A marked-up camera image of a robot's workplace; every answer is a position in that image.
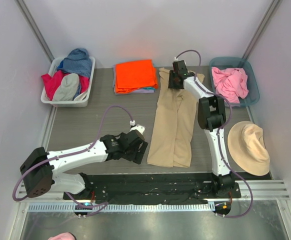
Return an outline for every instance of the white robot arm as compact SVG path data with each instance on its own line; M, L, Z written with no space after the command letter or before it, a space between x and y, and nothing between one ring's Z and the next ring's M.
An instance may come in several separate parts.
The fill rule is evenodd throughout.
M84 195L84 192L91 188L87 175L64 173L80 166L121 158L140 164L148 146L143 137L145 127L135 125L132 121L130 125L128 133L122 132L118 136L105 135L93 145L90 143L50 152L46 152L43 147L36 148L20 167L27 197L39 197L50 189L57 192L69 192L73 195ZM22 200L16 198L15 191L12 196L15 201Z
M198 101L202 98L210 98L211 94L208 94L206 92L210 92L197 78L197 76L190 76L186 78L183 81L183 87L185 90L192 93L192 95L198 99ZM207 140L209 142L211 157L212 157L212 173L216 176L219 175L228 175L230 173L230 170L228 167L226 167L224 161L222 160L220 151L219 151L219 144L218 144L218 138L217 138L217 128L214 128L212 131L209 129L204 129L204 133L207 137ZM219 131L221 141L221 149L224 153L224 160L229 164L227 152L226 152L226 146L224 141L224 129L220 129Z
M170 89L185 89L198 101L197 120L209 142L212 158L212 186L217 195L224 195L235 186L226 152L224 129L226 110L224 99L208 90L195 76L188 72L185 61L173 62L169 73Z

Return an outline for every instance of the white wall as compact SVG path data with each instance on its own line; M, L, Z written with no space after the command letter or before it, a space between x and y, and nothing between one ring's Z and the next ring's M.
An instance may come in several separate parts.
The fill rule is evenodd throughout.
M249 61L261 96L253 117L264 129L272 173L291 197L291 0L282 1Z
M50 108L40 102L49 61L13 0L0 0L0 240L16 214L19 167L41 144Z
M25 0L55 57L85 47L97 68L138 59L170 66L188 49L202 64L241 57L271 0ZM185 56L188 65L198 57Z

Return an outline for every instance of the metal floor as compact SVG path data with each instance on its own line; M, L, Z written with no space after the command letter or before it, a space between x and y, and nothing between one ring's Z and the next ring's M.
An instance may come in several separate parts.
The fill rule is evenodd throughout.
M234 201L231 215L243 213L249 204ZM268 200L255 201L248 215L236 219L216 217L211 211L116 212L86 219L72 212L28 212L20 240L47 240L64 232L77 240L289 239L277 201Z
M211 88L209 68L203 66L198 71L205 75L204 84ZM151 144L151 136L156 116L159 89L154 94L115 95L112 84L114 72L112 68L95 69L90 99L87 107L58 108L48 145L49 151L60 151L91 143L98 132L101 117L105 109L113 104L126 107L136 120L137 124L145 126L145 140ZM224 130L227 136L231 127L241 121L249 121L246 108L234 108L232 120ZM130 128L128 115L121 109L111 109L104 121L101 135L117 135ZM212 161L210 148L204 131L194 122L194 131L191 141L192 160L189 168L159 167L147 164L147 152L141 165L133 162L113 160L101 163L88 164L69 171L68 173L95 174L144 174L144 173L194 173L211 172ZM238 172L243 170L232 160L228 149L227 155L231 167Z

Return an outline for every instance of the folded orange cloth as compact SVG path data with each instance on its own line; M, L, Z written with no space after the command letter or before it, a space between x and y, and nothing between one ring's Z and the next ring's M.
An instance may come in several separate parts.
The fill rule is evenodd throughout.
M158 88L156 69L152 61L140 60L115 65L115 92L131 93L141 88Z

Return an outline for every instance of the khaki trousers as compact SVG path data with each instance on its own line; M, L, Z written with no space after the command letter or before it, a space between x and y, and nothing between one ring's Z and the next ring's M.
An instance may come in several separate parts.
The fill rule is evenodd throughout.
M159 69L160 95L147 163L161 167L188 168L197 99L184 89L169 89L169 70ZM203 82L204 75L197 75Z

